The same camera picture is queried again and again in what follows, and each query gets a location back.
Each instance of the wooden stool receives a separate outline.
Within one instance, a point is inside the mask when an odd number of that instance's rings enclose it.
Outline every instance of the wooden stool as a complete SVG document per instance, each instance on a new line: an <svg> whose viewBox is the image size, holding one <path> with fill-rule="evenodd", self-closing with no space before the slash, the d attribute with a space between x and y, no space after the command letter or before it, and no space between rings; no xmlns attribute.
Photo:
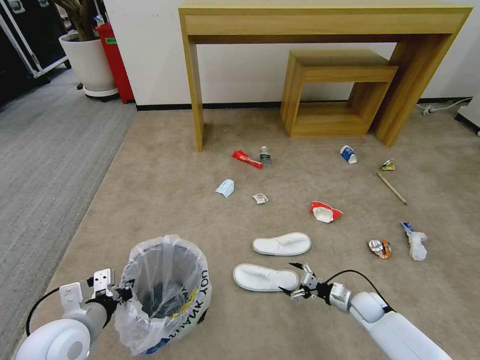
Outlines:
<svg viewBox="0 0 480 360"><path fill-rule="evenodd" d="M367 49L291 50L280 116L291 137L359 136L372 124L398 66ZM351 83L348 101L302 102L304 83Z"/></svg>

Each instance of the plastic bottle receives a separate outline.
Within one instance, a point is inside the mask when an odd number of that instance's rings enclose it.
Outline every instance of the plastic bottle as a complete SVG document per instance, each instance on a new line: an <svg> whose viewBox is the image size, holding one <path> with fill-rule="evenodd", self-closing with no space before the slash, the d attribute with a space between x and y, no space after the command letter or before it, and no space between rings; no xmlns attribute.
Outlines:
<svg viewBox="0 0 480 360"><path fill-rule="evenodd" d="M268 166L272 163L272 159L270 158L270 154L266 146L261 147L260 162L263 164L263 166Z"/></svg>

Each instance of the white plant pot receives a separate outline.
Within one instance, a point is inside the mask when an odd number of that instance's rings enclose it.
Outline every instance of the white plant pot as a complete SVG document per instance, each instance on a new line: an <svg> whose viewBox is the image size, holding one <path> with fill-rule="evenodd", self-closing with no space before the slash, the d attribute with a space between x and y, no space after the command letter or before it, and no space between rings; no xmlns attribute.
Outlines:
<svg viewBox="0 0 480 360"><path fill-rule="evenodd" d="M60 36L58 40L83 84L85 94L105 97L118 93L101 40L78 41L78 37L77 32L72 32Z"/></svg>

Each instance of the trash bag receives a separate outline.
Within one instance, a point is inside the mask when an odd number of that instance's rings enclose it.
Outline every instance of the trash bag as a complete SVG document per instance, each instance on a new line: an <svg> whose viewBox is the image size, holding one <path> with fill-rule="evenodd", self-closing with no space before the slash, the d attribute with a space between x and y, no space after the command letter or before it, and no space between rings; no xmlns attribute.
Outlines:
<svg viewBox="0 0 480 360"><path fill-rule="evenodd" d="M203 321L212 285L207 259L193 243L166 235L136 245L120 287L134 280L132 299L118 305L115 329L131 354L152 354Z"/></svg>

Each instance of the beige carpet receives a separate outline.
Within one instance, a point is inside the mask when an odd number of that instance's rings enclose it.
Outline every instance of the beige carpet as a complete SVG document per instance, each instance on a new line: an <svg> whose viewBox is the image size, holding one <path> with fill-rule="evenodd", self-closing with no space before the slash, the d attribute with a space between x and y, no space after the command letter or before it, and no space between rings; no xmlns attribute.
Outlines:
<svg viewBox="0 0 480 360"><path fill-rule="evenodd" d="M85 279L106 267L117 271L141 241L176 233L205 253L213 284L205 322L150 359L383 359L354 319L321 300L294 303L281 293L239 288L239 263L286 268L308 261L324 279L357 269L390 304L453 359L480 358L480 139L453 120L453 113L413 119L392 148L373 135L289 139L278 109L205 111L204 151L195 152L190 111L140 112L96 193L51 287ZM351 145L358 163L338 154ZM267 145L272 165L258 170L231 158L234 150L258 156ZM403 205L375 175L385 174L408 198ZM215 193L225 179L235 192ZM270 202L256 205L253 194ZM344 212L335 223L316 221L310 202L321 200ZM414 262L400 225L425 232L428 258ZM310 235L308 253L293 258L253 252L252 240L288 232ZM367 248L387 239L393 255L381 260ZM370 290L355 274L338 279L354 292ZM59 315L46 301L33 327ZM110 323L91 359L130 357Z"/></svg>

